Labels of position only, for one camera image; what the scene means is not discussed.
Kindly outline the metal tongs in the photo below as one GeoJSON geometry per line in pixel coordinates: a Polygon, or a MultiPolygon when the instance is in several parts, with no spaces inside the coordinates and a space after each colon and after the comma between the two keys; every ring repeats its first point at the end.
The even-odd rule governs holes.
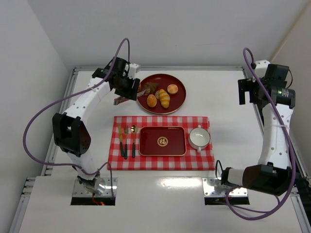
{"type": "MultiPolygon", "coordinates": [[[[124,98],[124,97],[122,96],[123,93],[124,93],[124,92],[117,91],[117,94],[119,95],[119,97],[117,97],[117,98],[114,99],[114,103],[113,103],[114,105],[119,105],[119,104],[124,103],[124,102],[126,102],[126,101],[129,100],[129,99],[126,99],[126,98],[124,98]]],[[[144,90],[144,88],[142,87],[142,85],[140,84],[140,85],[139,85],[139,89],[138,89],[138,91],[137,91],[137,99],[138,99],[139,97],[141,97],[141,96],[145,96],[144,93],[145,93],[145,90],[144,90]]]]}

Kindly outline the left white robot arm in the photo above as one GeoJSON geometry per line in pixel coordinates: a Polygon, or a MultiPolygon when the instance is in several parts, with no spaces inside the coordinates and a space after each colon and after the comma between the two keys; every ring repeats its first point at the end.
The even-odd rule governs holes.
{"type": "Polygon", "coordinates": [[[71,159],[79,183],[89,192],[99,192],[101,177],[88,152],[91,145],[86,128],[88,118],[111,90],[118,95],[115,105],[136,100],[140,84],[136,74],[139,70],[138,64],[118,57],[112,59],[106,67],[94,71],[85,92],[68,109],[52,118],[54,142],[71,159]]]}

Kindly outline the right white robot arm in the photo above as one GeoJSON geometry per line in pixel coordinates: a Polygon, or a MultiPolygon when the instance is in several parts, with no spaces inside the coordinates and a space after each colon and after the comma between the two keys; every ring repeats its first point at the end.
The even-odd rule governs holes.
{"type": "Polygon", "coordinates": [[[245,169],[226,168],[221,185],[244,188],[280,196],[289,188],[292,177],[289,145],[284,131],[290,130],[290,120],[295,107],[295,91],[287,88],[288,66],[271,64],[267,60],[251,65],[273,100],[268,101],[255,78],[238,81],[239,102],[245,104],[245,93],[257,105],[263,121],[263,144],[257,165],[245,169]]]}

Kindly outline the striped orange bread roll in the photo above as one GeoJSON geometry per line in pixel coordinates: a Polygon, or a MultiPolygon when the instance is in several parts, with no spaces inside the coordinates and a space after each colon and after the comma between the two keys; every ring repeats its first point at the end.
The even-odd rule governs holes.
{"type": "Polygon", "coordinates": [[[169,105],[170,105],[170,96],[164,89],[160,89],[159,90],[159,100],[160,100],[161,106],[163,108],[168,108],[169,107],[169,105]]]}

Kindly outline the brown chocolate croissant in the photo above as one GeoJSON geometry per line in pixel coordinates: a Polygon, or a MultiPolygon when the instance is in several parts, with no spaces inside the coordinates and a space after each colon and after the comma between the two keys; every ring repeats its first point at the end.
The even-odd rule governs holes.
{"type": "Polygon", "coordinates": [[[143,87],[145,90],[144,95],[153,94],[155,90],[158,88],[158,85],[159,85],[158,83],[147,82],[143,87]]]}

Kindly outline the round sesame bun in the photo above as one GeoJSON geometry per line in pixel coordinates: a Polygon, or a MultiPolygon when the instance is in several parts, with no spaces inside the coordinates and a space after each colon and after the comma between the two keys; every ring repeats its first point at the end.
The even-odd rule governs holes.
{"type": "Polygon", "coordinates": [[[155,97],[155,95],[153,94],[150,94],[148,97],[147,97],[147,105],[151,108],[154,108],[157,104],[157,98],[155,97]]]}

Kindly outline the round red plate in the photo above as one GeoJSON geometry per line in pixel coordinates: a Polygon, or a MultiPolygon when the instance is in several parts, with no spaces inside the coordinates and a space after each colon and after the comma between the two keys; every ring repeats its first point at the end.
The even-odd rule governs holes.
{"type": "Polygon", "coordinates": [[[169,74],[154,74],[140,82],[141,89],[150,90],[138,97],[139,105],[146,111],[165,115],[177,111],[185,102],[186,89],[183,83],[169,74]]]}

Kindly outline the round flat bun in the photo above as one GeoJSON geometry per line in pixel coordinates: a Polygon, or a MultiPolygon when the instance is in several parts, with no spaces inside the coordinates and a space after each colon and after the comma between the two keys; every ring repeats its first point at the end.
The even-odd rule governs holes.
{"type": "Polygon", "coordinates": [[[170,95],[174,95],[178,92],[178,86],[175,84],[170,84],[167,86],[167,91],[170,95]]]}

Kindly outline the rectangular red tray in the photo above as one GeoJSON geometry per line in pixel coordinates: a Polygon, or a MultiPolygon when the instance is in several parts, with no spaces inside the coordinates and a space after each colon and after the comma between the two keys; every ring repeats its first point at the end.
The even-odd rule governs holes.
{"type": "Polygon", "coordinates": [[[185,130],[173,126],[147,126],[140,130],[142,156],[183,156],[187,152],[185,130]]]}

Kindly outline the red white checkered cloth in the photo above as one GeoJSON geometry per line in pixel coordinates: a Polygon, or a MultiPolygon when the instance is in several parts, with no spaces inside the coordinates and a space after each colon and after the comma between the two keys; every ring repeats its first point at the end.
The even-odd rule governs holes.
{"type": "Polygon", "coordinates": [[[201,125],[209,130],[210,122],[206,116],[115,116],[108,161],[111,170],[214,170],[214,156],[212,144],[198,153],[188,142],[192,129],[201,125]],[[121,125],[123,135],[123,149],[125,145],[124,127],[128,126],[127,152],[128,158],[121,156],[118,124],[121,125]],[[133,134],[131,126],[137,125],[136,156],[132,158],[133,134]],[[187,152],[183,156],[142,156],[139,152],[139,134],[147,126],[173,126],[185,130],[187,152]]]}

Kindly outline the white two-handled bowl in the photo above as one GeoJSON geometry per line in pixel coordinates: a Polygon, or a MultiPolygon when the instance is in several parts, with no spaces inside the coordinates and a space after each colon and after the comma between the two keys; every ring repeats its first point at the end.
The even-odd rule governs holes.
{"type": "Polygon", "coordinates": [[[191,130],[188,142],[192,148],[194,148],[198,153],[201,153],[210,143],[211,137],[210,133],[198,125],[197,128],[191,130]]]}

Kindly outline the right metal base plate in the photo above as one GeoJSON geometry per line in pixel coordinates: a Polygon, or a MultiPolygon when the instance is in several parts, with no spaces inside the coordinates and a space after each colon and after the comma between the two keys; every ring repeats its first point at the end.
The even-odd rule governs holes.
{"type": "MultiPolygon", "coordinates": [[[[221,185],[221,181],[216,177],[203,177],[202,178],[204,196],[206,198],[225,198],[226,193],[231,189],[230,186],[221,185]]],[[[229,192],[229,197],[244,198],[248,197],[247,189],[234,187],[229,192]]]]}

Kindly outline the metal base plate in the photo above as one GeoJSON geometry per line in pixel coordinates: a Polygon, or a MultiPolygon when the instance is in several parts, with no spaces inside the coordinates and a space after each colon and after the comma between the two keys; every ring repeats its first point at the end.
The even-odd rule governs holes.
{"type": "Polygon", "coordinates": [[[73,198],[115,198],[117,194],[117,178],[98,177],[92,181],[75,181],[73,198]]]}
{"type": "MultiPolygon", "coordinates": [[[[221,185],[221,181],[216,177],[203,177],[202,178],[204,196],[206,198],[225,198],[226,193],[231,189],[230,186],[221,185]]],[[[244,198],[248,197],[247,189],[234,187],[229,192],[229,197],[244,198]]]]}

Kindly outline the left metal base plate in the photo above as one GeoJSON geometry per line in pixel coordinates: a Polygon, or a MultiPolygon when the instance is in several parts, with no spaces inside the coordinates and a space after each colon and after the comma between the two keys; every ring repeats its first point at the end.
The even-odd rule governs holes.
{"type": "Polygon", "coordinates": [[[92,181],[75,181],[73,198],[115,198],[117,194],[117,178],[98,177],[92,181]]]}

